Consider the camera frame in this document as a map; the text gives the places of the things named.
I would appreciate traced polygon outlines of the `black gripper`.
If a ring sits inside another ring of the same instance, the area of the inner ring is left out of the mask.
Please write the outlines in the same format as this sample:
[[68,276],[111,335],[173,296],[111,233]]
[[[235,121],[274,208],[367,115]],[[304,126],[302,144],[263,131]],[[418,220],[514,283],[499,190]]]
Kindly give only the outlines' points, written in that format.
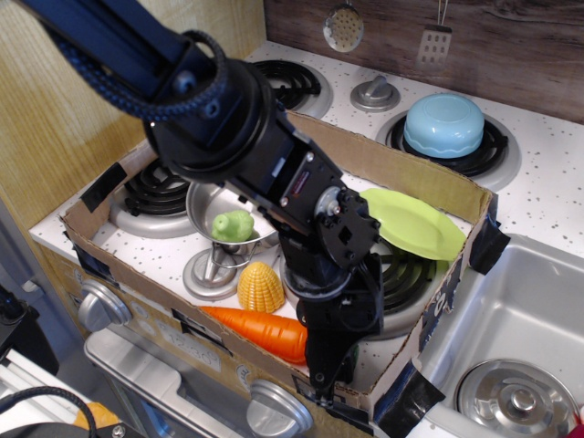
[[354,379],[359,345],[350,333],[367,337],[383,327],[381,260],[371,252],[380,223],[354,191],[285,194],[279,206],[287,219],[279,230],[280,273],[308,327],[305,356],[315,403],[329,407],[336,384]]

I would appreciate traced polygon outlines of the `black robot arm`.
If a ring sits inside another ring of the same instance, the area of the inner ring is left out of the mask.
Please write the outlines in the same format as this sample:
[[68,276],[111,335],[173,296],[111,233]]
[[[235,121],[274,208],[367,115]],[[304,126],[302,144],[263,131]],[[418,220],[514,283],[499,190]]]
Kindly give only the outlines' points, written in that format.
[[383,325],[379,223],[295,128],[265,77],[201,31],[176,33],[135,1],[25,1],[62,56],[140,119],[173,172],[226,186],[273,225],[308,330],[315,400],[350,381],[356,344]]

